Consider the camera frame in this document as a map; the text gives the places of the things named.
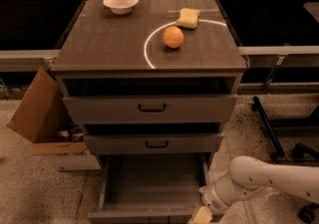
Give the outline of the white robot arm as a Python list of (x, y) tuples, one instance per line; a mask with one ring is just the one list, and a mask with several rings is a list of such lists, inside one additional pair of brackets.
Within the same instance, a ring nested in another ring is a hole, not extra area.
[(187, 224), (209, 224), (236, 202), (263, 196), (273, 190), (310, 201), (298, 217), (306, 224), (315, 218), (319, 204), (319, 168), (269, 164), (250, 156), (237, 156), (228, 171), (199, 189), (203, 205), (194, 210)]

